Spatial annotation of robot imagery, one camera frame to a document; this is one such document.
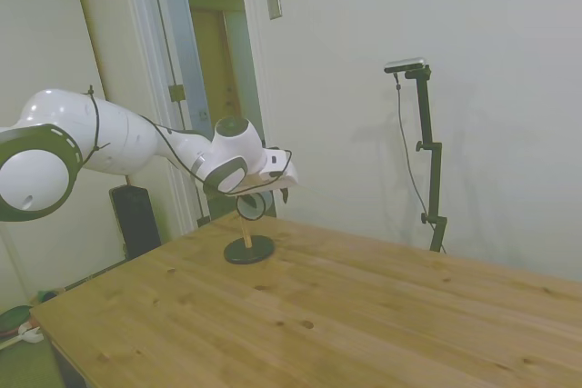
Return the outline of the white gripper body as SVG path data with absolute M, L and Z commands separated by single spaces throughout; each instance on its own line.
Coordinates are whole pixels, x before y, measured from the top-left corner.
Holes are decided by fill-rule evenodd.
M 269 164 L 266 167 L 269 189 L 290 188 L 298 184 L 298 172 L 294 164 L 289 161 L 278 161 L 276 164 Z

